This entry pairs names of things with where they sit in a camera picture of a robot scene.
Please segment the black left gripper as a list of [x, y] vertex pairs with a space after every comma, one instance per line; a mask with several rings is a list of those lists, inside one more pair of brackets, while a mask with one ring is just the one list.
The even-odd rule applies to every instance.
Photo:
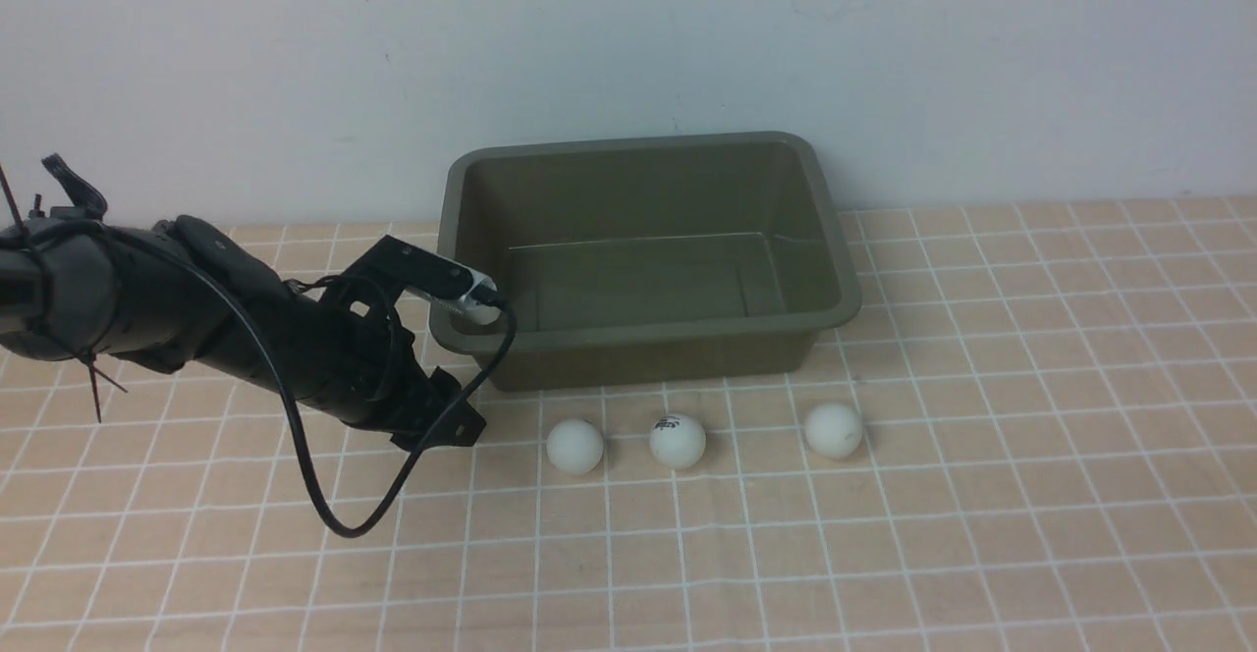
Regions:
[[479, 384], [471, 379], [468, 389], [444, 369], [426, 373], [396, 305], [343, 279], [289, 279], [287, 289], [287, 383], [300, 405], [388, 433], [409, 454], [476, 443], [486, 420], [468, 398]]

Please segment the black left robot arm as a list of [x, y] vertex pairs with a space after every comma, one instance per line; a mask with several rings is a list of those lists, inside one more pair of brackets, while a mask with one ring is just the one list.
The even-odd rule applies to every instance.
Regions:
[[485, 420], [446, 371], [424, 371], [396, 303], [471, 290], [471, 271], [383, 236], [319, 281], [284, 280], [212, 224], [104, 224], [107, 200], [59, 155], [69, 204], [3, 231], [3, 345], [36, 361], [113, 356], [155, 373], [202, 364], [409, 452], [468, 447]]

